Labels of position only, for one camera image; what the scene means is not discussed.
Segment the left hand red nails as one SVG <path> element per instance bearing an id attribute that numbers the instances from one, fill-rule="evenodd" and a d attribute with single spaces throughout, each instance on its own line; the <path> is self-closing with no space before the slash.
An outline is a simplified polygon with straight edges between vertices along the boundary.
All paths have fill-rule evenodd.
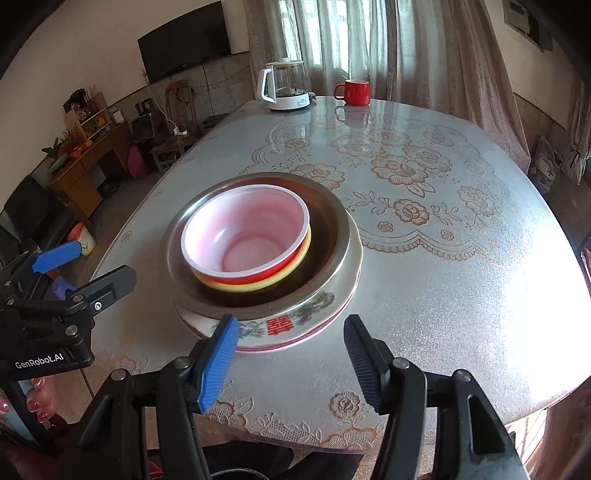
<path id="1" fill-rule="evenodd" d="M 57 413 L 58 397 L 53 376 L 34 378 L 29 381 L 32 390 L 27 396 L 27 409 L 38 422 L 49 420 Z"/>

